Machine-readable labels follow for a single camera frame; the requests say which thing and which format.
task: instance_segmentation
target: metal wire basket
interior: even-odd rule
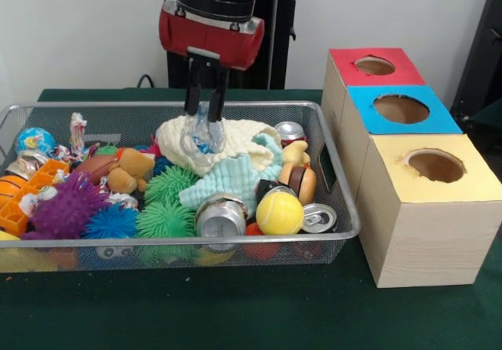
[[[128,147],[149,144],[166,120],[182,115],[176,103],[37,103],[20,104],[0,113],[0,173],[16,158],[16,135],[29,127],[48,130],[66,144],[73,112],[87,120],[86,142]],[[334,233],[231,238],[105,239],[0,241],[0,272],[185,268],[263,264],[329,264],[345,241],[360,228],[354,199],[328,126],[317,104],[303,101],[227,103],[224,117],[247,118],[274,126],[301,124],[308,138],[311,166],[318,176],[315,201],[335,209]],[[217,244],[233,244],[217,252]]]

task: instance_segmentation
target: green tablecloth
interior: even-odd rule
[[[46,90],[40,100],[182,100]],[[229,100],[320,101],[319,91]],[[2,275],[0,349],[502,348],[502,243],[473,286],[378,290],[357,239],[331,265]]]

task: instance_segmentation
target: blue box top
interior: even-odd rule
[[[429,86],[348,87],[371,134],[462,134]]]

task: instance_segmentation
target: wooden box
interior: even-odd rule
[[[377,287],[470,284],[502,221],[502,185],[466,135],[374,136],[356,205]]]
[[[425,85],[400,48],[331,49],[328,53],[322,111],[336,141],[349,86]]]
[[[428,86],[348,87],[336,148],[357,197],[371,134],[461,134]]]

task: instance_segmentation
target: yellow box top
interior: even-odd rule
[[[372,138],[402,202],[502,201],[502,184],[465,134]]]

